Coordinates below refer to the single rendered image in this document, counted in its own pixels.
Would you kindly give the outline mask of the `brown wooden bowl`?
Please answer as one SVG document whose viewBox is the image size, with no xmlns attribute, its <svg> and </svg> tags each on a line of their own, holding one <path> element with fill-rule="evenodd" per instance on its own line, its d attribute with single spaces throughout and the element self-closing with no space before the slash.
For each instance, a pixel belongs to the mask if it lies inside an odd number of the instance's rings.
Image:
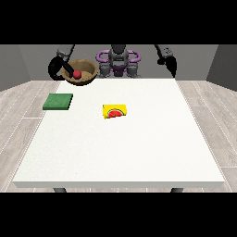
<svg viewBox="0 0 237 237">
<path fill-rule="evenodd" d="M 69 61 L 69 64 L 74 70 L 79 70 L 81 72 L 81 78 L 75 80 L 74 78 L 69 77 L 69 73 L 64 68 L 61 69 L 63 78 L 73 85 L 87 85 L 91 83 L 98 74 L 98 66 L 89 59 L 74 59 Z"/>
</svg>

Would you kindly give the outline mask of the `green square pad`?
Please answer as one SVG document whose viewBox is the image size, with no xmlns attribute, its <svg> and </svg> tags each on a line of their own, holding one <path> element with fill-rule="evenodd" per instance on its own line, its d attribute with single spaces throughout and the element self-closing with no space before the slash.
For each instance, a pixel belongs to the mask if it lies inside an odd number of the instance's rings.
<svg viewBox="0 0 237 237">
<path fill-rule="evenodd" d="M 73 94 L 49 94 L 44 102 L 43 110 L 68 110 Z"/>
</svg>

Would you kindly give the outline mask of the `yellow cup with melon print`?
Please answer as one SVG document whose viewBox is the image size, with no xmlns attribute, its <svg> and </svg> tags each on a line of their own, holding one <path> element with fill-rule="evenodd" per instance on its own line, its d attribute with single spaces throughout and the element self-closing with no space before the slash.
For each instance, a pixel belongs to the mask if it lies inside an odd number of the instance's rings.
<svg viewBox="0 0 237 237">
<path fill-rule="evenodd" d="M 111 119 L 127 115 L 127 107 L 123 104 L 103 105 L 102 112 L 104 119 Z"/>
</svg>

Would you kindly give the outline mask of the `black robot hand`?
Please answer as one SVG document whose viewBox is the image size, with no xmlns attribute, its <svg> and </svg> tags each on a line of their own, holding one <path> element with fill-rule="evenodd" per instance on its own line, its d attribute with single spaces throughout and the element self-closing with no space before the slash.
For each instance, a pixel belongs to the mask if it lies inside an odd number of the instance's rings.
<svg viewBox="0 0 237 237">
<path fill-rule="evenodd" d="M 72 77 L 74 73 L 73 67 L 64 61 L 61 56 L 55 56 L 48 65 L 48 74 L 54 81 L 63 81 L 65 78 L 63 76 L 58 76 L 57 73 L 64 68 L 69 76 Z"/>
<path fill-rule="evenodd" d="M 165 65 L 167 70 L 171 73 L 172 77 L 176 76 L 177 60 L 174 56 L 161 57 L 157 60 L 158 65 Z"/>
</svg>

